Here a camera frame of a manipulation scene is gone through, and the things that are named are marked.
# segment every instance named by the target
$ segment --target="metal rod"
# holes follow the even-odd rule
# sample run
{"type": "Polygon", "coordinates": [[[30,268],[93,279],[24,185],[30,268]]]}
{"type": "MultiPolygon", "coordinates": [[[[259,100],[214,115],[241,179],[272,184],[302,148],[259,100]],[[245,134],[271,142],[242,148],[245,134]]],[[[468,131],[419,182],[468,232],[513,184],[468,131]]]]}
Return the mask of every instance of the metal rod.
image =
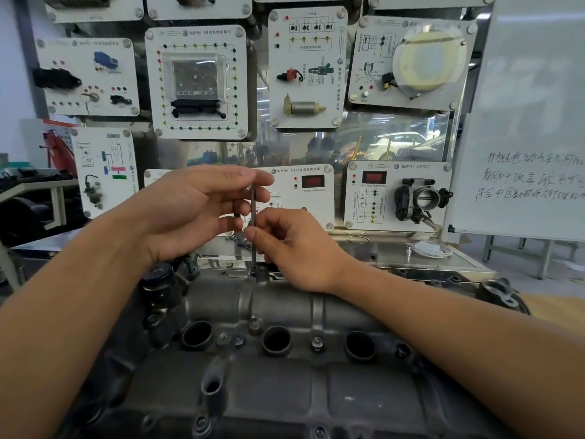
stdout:
{"type": "MultiPolygon", "coordinates": [[[[250,211],[250,226],[256,226],[256,186],[250,187],[250,205],[252,210],[250,211]]],[[[250,265],[250,273],[254,275],[256,273],[256,244],[252,241],[252,263],[250,265]]]]}

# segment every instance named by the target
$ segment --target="hand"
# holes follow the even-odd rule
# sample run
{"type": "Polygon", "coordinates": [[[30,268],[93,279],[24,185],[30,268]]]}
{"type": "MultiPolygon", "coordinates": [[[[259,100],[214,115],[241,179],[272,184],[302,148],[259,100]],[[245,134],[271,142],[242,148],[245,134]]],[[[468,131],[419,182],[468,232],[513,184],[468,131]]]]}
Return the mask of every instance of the hand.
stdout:
{"type": "MultiPolygon", "coordinates": [[[[273,183],[271,174],[240,166],[177,169],[104,217],[136,231],[139,243],[146,245],[149,262],[164,262],[192,252],[223,232],[241,230],[242,219],[222,215],[248,215],[246,187],[273,183]]],[[[267,202],[270,193],[257,187],[256,200],[267,202]]]]}
{"type": "Polygon", "coordinates": [[[355,261],[303,209],[266,208],[244,234],[267,263],[274,262],[290,283],[305,291],[333,294],[355,261]]]}

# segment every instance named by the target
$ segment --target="whiteboard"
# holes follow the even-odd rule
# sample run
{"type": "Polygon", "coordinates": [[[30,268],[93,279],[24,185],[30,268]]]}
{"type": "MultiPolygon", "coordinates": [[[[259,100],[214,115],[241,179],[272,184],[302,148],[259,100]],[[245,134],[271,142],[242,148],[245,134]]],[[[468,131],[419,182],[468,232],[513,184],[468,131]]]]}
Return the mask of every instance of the whiteboard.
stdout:
{"type": "Polygon", "coordinates": [[[497,0],[451,231],[585,241],[585,0],[497,0]]]}

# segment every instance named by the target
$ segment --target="blue component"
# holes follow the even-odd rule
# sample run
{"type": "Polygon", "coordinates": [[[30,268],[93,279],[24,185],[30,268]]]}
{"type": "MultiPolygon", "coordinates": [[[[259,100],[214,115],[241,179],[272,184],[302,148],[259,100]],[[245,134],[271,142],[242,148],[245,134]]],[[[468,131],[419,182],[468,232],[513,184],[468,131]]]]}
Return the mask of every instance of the blue component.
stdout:
{"type": "Polygon", "coordinates": [[[110,57],[105,52],[94,52],[94,61],[108,69],[118,69],[118,60],[110,57]]]}

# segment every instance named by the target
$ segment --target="forearm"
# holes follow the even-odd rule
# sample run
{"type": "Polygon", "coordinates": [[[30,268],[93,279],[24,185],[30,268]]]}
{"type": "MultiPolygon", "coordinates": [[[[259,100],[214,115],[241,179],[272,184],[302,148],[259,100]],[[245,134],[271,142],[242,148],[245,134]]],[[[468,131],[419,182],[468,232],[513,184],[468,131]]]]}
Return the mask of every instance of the forearm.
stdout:
{"type": "Polygon", "coordinates": [[[138,243],[98,219],[4,303],[0,437],[54,433],[147,268],[138,243]]]}
{"type": "Polygon", "coordinates": [[[585,431],[582,338],[361,263],[351,271],[337,295],[382,321],[519,433],[572,438],[585,431]]]}

